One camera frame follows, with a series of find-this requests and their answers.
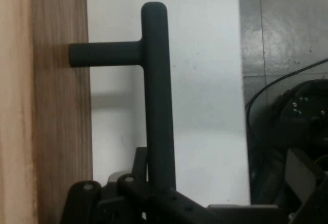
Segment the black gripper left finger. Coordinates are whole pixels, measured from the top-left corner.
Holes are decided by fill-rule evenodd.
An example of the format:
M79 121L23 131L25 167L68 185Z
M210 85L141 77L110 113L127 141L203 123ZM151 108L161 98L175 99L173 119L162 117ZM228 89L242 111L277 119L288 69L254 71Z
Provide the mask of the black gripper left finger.
M135 152L131 173L102 187L96 181L80 181L69 190L60 223L148 223L141 198L132 188L146 183L146 147Z

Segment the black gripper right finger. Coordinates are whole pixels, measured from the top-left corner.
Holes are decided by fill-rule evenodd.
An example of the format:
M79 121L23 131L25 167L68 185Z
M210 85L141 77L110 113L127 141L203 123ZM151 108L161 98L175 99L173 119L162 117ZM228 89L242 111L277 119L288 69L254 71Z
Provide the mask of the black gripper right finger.
M281 223L277 207L203 207L172 188L156 189L131 174L117 181L119 192L148 223Z

